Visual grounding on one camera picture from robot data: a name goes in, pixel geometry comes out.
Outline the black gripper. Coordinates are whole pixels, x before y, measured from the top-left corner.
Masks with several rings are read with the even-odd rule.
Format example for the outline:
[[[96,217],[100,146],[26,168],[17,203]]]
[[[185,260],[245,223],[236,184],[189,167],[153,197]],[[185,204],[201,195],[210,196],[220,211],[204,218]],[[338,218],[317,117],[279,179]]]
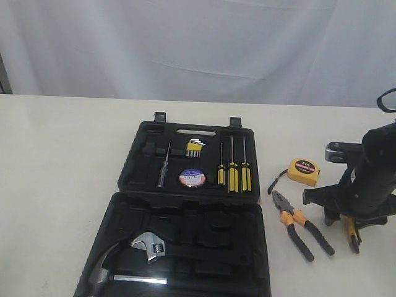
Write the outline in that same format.
[[[353,228],[358,231],[395,215],[394,190],[395,168],[362,161],[347,168],[338,184],[305,189],[303,204],[321,206],[326,226],[343,215],[353,218]]]

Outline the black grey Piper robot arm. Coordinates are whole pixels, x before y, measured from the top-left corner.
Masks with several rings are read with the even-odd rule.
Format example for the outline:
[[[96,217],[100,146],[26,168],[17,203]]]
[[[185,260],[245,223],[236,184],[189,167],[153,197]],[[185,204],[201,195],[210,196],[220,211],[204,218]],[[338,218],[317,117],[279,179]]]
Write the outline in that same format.
[[[344,215],[362,229],[395,215],[395,124],[369,130],[359,144],[330,142],[325,159],[346,170],[337,184],[304,190],[303,203],[323,207],[326,225]]]

